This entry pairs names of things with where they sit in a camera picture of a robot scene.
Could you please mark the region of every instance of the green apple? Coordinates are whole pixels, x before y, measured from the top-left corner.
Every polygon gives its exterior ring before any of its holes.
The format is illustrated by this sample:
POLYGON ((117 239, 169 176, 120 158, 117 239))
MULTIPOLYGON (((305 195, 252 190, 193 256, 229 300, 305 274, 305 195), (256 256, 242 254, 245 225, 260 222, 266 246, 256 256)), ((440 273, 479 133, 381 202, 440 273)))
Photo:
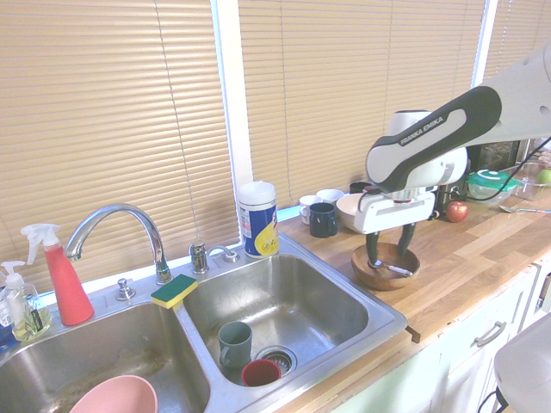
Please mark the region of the green apple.
POLYGON ((536 180, 537 183, 546 183, 549 186, 551 184, 551 170, 540 170, 536 180))

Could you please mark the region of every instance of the green scrub pad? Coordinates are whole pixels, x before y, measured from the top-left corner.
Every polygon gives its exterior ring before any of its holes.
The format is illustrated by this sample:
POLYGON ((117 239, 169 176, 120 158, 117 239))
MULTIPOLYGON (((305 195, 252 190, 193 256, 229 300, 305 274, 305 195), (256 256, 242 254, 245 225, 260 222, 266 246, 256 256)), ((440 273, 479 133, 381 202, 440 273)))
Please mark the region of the green scrub pad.
POLYGON ((172 308, 197 288, 197 281, 180 274, 174 280, 160 287, 152 294, 152 302, 163 308, 172 308))

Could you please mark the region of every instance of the faucet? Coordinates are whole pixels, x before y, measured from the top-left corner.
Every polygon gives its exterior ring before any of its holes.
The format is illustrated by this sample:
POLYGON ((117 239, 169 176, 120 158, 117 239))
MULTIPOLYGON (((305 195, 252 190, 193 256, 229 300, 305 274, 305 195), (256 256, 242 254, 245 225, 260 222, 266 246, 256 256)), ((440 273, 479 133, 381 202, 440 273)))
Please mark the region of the faucet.
POLYGON ((225 262, 236 262, 239 259, 239 254, 237 252, 230 251, 224 245, 215 245, 206 252, 205 243, 197 240, 196 243, 192 243, 189 246, 189 255, 191 256, 194 274, 205 274, 208 271, 207 257, 210 256, 214 250, 224 251, 222 259, 225 262))
POLYGON ((67 246, 65 247, 65 256, 72 261, 80 259, 83 252, 83 243, 99 222, 116 212, 130 213, 138 219, 144 226, 149 236, 149 241, 152 245, 153 258, 155 260, 155 269, 157 272, 157 284, 163 285, 172 280, 172 274, 166 259, 164 258, 164 248, 161 242, 161 236, 158 233, 158 229, 153 223, 152 219, 136 206, 129 204, 112 204, 104 206, 91 213, 71 235, 67 246))

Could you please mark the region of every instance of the red apple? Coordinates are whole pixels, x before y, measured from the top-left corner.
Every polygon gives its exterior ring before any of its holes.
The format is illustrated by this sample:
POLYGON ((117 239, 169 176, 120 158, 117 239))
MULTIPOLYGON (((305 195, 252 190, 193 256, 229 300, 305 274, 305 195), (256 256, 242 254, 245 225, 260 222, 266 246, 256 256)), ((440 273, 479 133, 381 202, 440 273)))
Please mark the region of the red apple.
POLYGON ((446 206, 446 216, 451 222, 462 222, 468 215, 468 207, 465 202, 452 200, 446 206))

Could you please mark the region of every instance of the red spray bottle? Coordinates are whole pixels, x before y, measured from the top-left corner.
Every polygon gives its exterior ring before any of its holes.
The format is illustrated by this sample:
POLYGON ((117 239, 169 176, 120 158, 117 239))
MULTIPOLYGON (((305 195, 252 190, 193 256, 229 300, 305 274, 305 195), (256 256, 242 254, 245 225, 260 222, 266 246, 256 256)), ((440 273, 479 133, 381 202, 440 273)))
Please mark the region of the red spray bottle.
POLYGON ((58 225, 35 224, 21 229, 21 234, 26 235, 29 242, 27 264, 34 262, 38 245, 43 243, 48 270, 58 301, 61 323, 71 326, 92 317, 94 308, 83 290, 75 269, 64 255, 63 246, 55 236, 58 230, 58 225))

